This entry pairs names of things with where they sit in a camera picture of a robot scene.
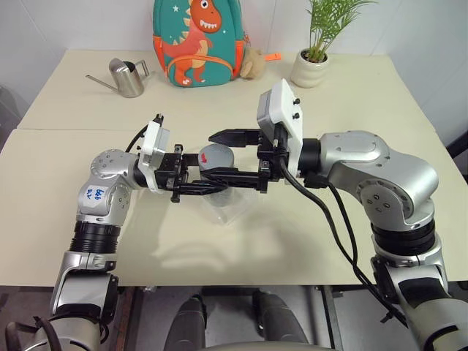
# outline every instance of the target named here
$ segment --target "stuffed toy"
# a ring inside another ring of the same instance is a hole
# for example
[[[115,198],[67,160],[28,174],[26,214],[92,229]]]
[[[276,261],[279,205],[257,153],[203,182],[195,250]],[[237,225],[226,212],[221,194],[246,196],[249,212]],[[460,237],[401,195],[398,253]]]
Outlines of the stuffed toy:
[[[262,51],[247,47],[242,61],[241,77],[255,79],[260,77],[263,71],[265,71],[265,58]]]

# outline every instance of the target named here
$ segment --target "potted plant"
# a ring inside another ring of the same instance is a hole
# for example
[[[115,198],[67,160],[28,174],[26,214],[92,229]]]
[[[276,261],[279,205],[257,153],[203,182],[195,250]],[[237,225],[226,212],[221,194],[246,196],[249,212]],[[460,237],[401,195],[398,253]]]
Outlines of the potted plant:
[[[328,70],[327,49],[338,34],[359,15],[358,8],[375,1],[309,0],[309,47],[302,50],[292,68],[291,80],[303,88],[318,85]]]

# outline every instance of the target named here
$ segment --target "handwritten label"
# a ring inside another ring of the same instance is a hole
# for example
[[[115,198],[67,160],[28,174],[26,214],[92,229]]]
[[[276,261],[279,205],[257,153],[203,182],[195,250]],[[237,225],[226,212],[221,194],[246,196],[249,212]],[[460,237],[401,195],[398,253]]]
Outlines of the handwritten label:
[[[105,199],[105,193],[107,191],[106,186],[90,185],[85,191],[86,199],[84,205],[88,207],[98,206],[103,199]]]

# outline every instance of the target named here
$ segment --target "orange tag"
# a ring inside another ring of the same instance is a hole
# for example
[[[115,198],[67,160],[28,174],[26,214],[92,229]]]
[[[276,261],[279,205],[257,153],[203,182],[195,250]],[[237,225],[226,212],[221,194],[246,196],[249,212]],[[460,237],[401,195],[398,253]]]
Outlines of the orange tag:
[[[281,53],[270,53],[265,55],[265,61],[276,61],[281,60]]]

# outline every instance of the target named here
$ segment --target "white wall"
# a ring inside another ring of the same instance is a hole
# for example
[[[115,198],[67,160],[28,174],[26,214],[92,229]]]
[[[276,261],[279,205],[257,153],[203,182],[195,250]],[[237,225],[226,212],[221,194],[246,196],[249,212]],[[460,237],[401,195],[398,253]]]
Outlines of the white wall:
[[[253,46],[307,46],[308,0],[241,3]],[[152,50],[151,11],[152,0],[1,0],[0,86],[18,115],[66,48]],[[389,54],[442,141],[456,139],[468,129],[468,1],[379,0],[361,12],[331,52]]]

